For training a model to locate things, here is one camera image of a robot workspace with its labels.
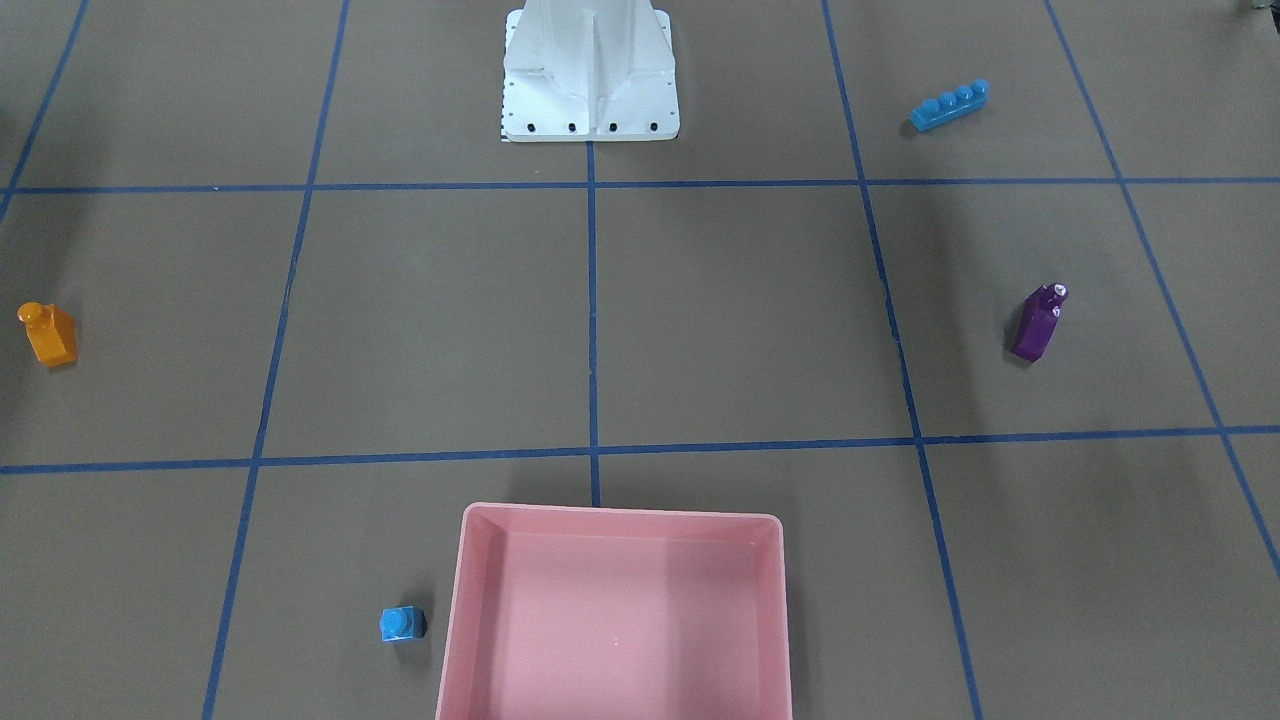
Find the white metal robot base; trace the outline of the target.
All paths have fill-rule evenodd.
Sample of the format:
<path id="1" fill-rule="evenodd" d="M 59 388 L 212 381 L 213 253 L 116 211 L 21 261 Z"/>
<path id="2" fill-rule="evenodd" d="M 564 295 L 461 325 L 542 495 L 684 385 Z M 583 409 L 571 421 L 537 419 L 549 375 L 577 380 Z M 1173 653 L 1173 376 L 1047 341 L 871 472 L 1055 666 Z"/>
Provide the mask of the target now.
<path id="1" fill-rule="evenodd" d="M 502 141 L 678 137 L 672 23 L 652 3 L 526 1 L 504 32 Z"/>

